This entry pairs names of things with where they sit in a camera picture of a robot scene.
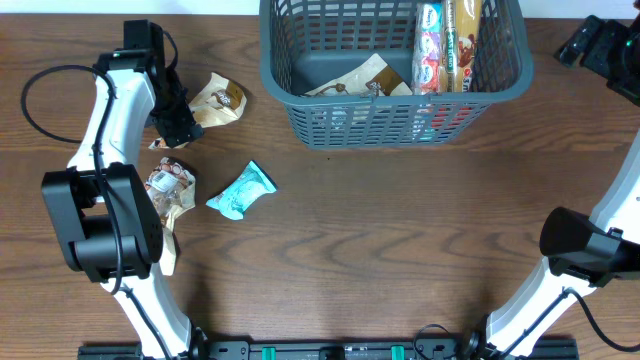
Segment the beige snack bag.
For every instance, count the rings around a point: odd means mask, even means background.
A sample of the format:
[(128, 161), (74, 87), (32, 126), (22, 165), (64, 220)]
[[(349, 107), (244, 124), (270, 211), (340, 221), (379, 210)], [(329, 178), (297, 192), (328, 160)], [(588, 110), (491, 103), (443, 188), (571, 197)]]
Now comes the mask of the beige snack bag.
[[(237, 83), (212, 72), (209, 82), (188, 104), (196, 122), (204, 130), (239, 120), (244, 113), (247, 98)], [(155, 127), (151, 115), (148, 122)], [(150, 148), (169, 147), (160, 136)]]

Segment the beige nut bag with label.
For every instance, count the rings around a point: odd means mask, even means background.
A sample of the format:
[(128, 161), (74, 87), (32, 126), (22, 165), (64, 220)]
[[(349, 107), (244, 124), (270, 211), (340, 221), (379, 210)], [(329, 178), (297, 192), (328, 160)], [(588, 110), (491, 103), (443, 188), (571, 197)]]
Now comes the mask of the beige nut bag with label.
[(169, 157), (162, 158), (146, 180), (145, 189), (162, 224), (163, 250), (159, 266), (164, 276), (174, 274), (178, 257), (175, 222), (195, 207), (195, 187), (195, 176)]

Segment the teal snack packet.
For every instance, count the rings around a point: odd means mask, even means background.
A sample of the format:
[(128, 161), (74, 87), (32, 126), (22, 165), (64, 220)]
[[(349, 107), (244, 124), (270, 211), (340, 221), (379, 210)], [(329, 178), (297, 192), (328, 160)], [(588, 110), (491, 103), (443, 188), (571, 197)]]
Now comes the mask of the teal snack packet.
[(255, 161), (250, 161), (240, 176), (206, 205), (230, 220), (242, 220), (245, 211), (261, 196), (275, 193), (276, 185)]

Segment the grey plastic basket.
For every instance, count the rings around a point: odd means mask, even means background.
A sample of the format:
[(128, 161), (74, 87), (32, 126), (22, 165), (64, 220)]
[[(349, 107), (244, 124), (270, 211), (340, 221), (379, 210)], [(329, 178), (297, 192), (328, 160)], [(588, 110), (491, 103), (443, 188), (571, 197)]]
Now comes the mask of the grey plastic basket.
[(516, 0), (485, 1), (467, 93), (385, 97), (331, 85), (373, 55), (411, 80), (414, 1), (262, 0), (260, 73), (286, 110), (296, 137), (311, 149), (443, 145), (490, 105), (530, 86), (534, 64)]

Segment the multicolour tissue pack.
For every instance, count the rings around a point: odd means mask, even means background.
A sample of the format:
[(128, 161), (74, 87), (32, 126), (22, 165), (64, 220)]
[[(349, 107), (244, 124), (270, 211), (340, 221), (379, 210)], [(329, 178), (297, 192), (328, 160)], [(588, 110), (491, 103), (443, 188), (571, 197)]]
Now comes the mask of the multicolour tissue pack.
[(414, 95), (441, 93), (446, 89), (443, 61), (443, 5), (426, 1), (416, 6), (411, 90)]

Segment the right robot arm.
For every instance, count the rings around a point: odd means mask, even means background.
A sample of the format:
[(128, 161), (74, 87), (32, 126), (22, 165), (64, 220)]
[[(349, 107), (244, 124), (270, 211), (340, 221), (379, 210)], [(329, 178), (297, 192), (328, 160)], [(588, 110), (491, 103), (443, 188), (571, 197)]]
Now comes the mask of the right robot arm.
[[(605, 78), (612, 91), (639, 102), (639, 24), (587, 17), (558, 49), (567, 67), (579, 64)], [(613, 279), (639, 276), (639, 144), (634, 142), (614, 182), (585, 215), (554, 209), (543, 225), (542, 254), (534, 270), (499, 309), (486, 315), (466, 340), (459, 359), (576, 359), (572, 339), (545, 332), (573, 304)]]

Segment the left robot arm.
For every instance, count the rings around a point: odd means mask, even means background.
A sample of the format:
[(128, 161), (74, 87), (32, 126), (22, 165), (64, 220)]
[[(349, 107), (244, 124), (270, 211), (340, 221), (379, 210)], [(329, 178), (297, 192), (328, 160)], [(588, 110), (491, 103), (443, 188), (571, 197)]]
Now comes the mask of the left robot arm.
[(175, 67), (159, 45), (101, 55), (88, 69), (97, 95), (85, 137), (66, 169), (46, 173), (41, 187), (68, 267), (120, 304), (140, 338), (139, 359), (210, 355), (161, 272), (163, 226), (136, 169), (148, 124), (170, 147), (202, 135)]

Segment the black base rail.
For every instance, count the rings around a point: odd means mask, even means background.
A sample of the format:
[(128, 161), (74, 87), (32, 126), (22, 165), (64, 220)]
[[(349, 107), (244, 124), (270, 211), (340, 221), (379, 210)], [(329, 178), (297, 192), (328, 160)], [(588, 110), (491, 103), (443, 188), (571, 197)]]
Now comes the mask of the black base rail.
[[(212, 342), (195, 355), (208, 355), (211, 360), (364, 360), (364, 359), (422, 359), (411, 342), (369, 343), (253, 343), (246, 341)], [(457, 343), (453, 338), (423, 338), (417, 349), (428, 359), (456, 359)], [(82, 346), (77, 359), (152, 359), (142, 354), (141, 345)], [(538, 340), (529, 357), (505, 359), (578, 360), (577, 343), (573, 339)]]

